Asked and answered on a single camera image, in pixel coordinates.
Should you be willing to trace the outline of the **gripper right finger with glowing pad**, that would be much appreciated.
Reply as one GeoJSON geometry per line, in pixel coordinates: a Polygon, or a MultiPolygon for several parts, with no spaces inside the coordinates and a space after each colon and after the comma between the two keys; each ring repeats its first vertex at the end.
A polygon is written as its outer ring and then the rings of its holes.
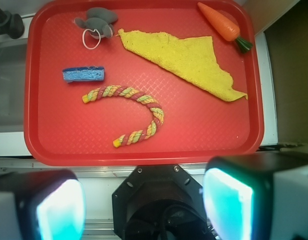
{"type": "Polygon", "coordinates": [[[216,156],[202,197],[222,240],[308,240],[308,153],[216,156]]]}

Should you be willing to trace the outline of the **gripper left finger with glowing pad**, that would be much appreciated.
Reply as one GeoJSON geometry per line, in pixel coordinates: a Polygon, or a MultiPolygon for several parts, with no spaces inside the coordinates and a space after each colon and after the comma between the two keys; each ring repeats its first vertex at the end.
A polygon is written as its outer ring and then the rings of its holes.
{"type": "Polygon", "coordinates": [[[79,240],[84,188],[68,169],[0,173],[0,240],[79,240]]]}

